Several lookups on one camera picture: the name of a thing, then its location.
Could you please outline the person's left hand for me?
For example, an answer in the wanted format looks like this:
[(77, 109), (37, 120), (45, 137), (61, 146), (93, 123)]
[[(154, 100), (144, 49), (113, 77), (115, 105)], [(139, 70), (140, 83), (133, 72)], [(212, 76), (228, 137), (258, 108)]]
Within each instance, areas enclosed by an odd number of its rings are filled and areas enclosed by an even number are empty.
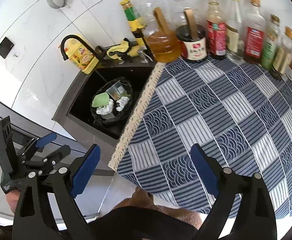
[(18, 189), (11, 190), (9, 193), (5, 195), (6, 201), (10, 207), (10, 210), (15, 213), (16, 212), (16, 207), (17, 203), (20, 197), (20, 191)]

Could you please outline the person's right hand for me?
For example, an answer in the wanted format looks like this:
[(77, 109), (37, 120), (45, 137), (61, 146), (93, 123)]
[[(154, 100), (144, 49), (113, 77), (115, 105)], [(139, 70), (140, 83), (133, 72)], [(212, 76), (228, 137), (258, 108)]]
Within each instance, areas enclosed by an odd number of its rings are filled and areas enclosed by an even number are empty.
[(202, 220), (199, 213), (194, 211), (188, 211), (183, 208), (174, 209), (163, 205), (155, 205), (154, 196), (139, 187), (135, 188), (135, 191), (130, 198), (125, 198), (120, 203), (118, 203), (112, 210), (126, 206), (156, 210), (166, 215), (169, 215), (170, 217), (188, 223), (194, 226), (196, 229), (199, 229), (202, 225)]

